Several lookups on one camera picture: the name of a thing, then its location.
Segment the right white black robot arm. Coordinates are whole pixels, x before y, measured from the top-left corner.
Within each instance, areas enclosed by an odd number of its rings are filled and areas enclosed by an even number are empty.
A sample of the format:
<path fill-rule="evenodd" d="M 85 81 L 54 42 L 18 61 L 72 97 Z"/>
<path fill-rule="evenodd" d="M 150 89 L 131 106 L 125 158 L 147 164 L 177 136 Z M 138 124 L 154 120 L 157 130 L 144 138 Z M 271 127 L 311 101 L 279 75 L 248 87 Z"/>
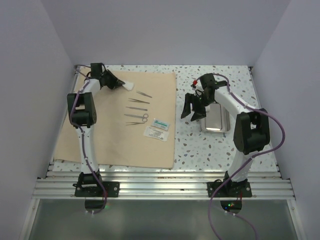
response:
<path fill-rule="evenodd" d="M 232 197 L 247 190 L 253 158 L 270 143 L 270 125 L 265 109 L 256 109 L 241 99 L 231 90 L 226 76 L 221 81 L 216 77 L 217 73 L 206 73 L 192 82 L 194 93 L 185 94 L 180 117 L 192 115 L 192 121 L 204 119 L 210 105 L 217 103 L 235 118 L 233 143 L 236 152 L 232 164 L 223 180 L 208 185 L 213 197 Z"/>

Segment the white gauze pad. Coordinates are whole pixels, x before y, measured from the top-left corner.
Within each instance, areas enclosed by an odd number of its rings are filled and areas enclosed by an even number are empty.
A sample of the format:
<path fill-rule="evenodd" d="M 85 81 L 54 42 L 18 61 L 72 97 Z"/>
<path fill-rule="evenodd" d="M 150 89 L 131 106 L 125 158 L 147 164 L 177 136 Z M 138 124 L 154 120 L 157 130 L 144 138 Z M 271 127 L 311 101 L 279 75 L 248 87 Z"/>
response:
<path fill-rule="evenodd" d="M 127 91 L 132 91 L 134 88 L 134 83 L 129 81 L 124 81 L 124 84 L 122 85 Z"/>

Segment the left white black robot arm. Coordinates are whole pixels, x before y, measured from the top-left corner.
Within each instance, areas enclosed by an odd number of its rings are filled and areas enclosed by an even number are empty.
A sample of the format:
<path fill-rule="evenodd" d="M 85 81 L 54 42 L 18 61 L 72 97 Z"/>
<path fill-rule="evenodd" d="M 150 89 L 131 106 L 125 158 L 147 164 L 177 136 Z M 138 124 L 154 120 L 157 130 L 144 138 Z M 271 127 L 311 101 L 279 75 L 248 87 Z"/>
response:
<path fill-rule="evenodd" d="M 102 88 L 115 90 L 126 85 L 101 63 L 91 63 L 89 73 L 84 74 L 83 86 L 76 93 L 67 95 L 67 110 L 70 124 L 75 128 L 79 146 L 81 168 L 76 190 L 89 192 L 92 196 L 107 195 L 95 156 L 94 126 L 97 111 L 94 96 Z"/>

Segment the green white sachet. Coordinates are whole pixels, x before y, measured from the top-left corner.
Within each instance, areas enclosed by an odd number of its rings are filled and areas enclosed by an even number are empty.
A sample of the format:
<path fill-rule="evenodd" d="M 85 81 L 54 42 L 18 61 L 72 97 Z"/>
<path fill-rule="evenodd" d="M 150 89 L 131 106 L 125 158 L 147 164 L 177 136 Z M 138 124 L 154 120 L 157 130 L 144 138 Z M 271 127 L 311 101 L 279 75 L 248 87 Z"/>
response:
<path fill-rule="evenodd" d="M 170 124 L 168 122 L 156 118 L 153 119 L 151 126 L 158 129 L 162 129 L 164 131 L 168 131 L 170 128 Z"/>

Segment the steel tweezers bottom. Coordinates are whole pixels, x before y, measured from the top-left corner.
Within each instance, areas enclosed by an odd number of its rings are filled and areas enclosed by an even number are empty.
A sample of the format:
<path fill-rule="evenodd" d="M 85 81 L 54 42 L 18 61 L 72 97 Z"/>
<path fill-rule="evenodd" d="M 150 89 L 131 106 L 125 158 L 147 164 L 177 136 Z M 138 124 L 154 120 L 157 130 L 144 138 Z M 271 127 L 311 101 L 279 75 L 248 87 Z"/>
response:
<path fill-rule="evenodd" d="M 125 123 L 126 126 L 141 125 L 141 124 L 145 124 L 145 122 L 126 122 Z"/>

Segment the white printed sachet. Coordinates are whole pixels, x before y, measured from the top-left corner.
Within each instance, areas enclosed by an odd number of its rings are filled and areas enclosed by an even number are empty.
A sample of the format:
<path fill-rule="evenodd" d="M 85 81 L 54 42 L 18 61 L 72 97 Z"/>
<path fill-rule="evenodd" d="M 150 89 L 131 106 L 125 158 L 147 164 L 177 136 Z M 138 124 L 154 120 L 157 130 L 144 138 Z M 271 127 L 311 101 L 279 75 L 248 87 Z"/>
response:
<path fill-rule="evenodd" d="M 166 142 L 169 137 L 169 133 L 167 131 L 163 131 L 161 129 L 151 127 L 151 126 L 147 126 L 145 128 L 143 135 L 145 137 L 157 139 L 162 142 Z"/>

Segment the steel surgical scissors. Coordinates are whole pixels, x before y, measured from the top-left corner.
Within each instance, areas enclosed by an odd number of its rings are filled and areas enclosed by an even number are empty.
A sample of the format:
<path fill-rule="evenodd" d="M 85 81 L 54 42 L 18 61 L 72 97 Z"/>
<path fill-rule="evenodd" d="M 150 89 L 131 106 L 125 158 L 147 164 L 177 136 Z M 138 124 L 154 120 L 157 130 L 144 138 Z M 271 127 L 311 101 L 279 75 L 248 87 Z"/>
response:
<path fill-rule="evenodd" d="M 134 114 L 124 114 L 127 117 L 131 117 L 131 118 L 137 118 L 137 119 L 141 119 L 141 121 L 143 123 L 146 123 L 148 121 L 148 117 L 149 115 L 147 113 L 145 113 L 144 115 L 134 115 Z"/>

